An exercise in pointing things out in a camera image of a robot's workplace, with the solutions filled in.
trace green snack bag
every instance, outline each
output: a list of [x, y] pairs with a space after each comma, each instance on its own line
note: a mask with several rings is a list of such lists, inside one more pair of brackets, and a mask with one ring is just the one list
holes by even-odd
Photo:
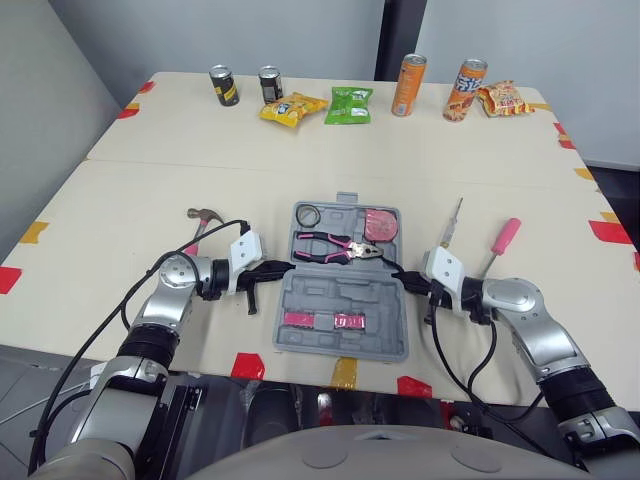
[[371, 115], [367, 110], [372, 88], [333, 87], [332, 100], [325, 125], [347, 125], [350, 123], [369, 123]]

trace black soda can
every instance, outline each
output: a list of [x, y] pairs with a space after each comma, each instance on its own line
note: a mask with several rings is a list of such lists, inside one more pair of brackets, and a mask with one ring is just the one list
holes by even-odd
[[209, 70], [209, 76], [213, 83], [213, 88], [218, 94], [220, 104], [225, 107], [235, 105], [240, 101], [238, 89], [233, 81], [231, 69], [226, 65], [216, 65]]
[[264, 103], [273, 103], [282, 98], [282, 83], [280, 81], [280, 71], [271, 65], [262, 67], [258, 72], [260, 86], [262, 87], [262, 98]]

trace orange soda can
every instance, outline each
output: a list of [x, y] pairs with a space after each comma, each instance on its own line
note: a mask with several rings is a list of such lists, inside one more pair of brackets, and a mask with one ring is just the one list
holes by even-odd
[[484, 60], [470, 58], [462, 62], [442, 116], [452, 122], [464, 120], [486, 74], [487, 62]]
[[422, 77], [427, 70], [427, 57], [410, 53], [405, 55], [398, 75], [396, 94], [391, 104], [391, 113], [399, 117], [411, 115], [413, 102], [418, 96]]

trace hammer head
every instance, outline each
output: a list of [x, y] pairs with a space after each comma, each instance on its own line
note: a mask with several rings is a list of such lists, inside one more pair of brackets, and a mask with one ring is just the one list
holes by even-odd
[[222, 217], [218, 215], [213, 210], [209, 210], [208, 208], [190, 208], [187, 210], [187, 217], [189, 218], [199, 218], [200, 220], [209, 223], [211, 220], [218, 220], [220, 223], [224, 223]]

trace pink screwdriver handle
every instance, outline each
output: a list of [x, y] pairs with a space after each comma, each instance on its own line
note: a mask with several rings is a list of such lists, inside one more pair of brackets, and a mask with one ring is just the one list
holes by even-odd
[[496, 255], [502, 255], [511, 243], [511, 240], [513, 240], [513, 237], [516, 236], [520, 225], [522, 225], [522, 222], [519, 218], [510, 218], [509, 221], [504, 224], [504, 227], [502, 227], [500, 235], [498, 235], [496, 242], [493, 244], [493, 247], [491, 247], [491, 251]]

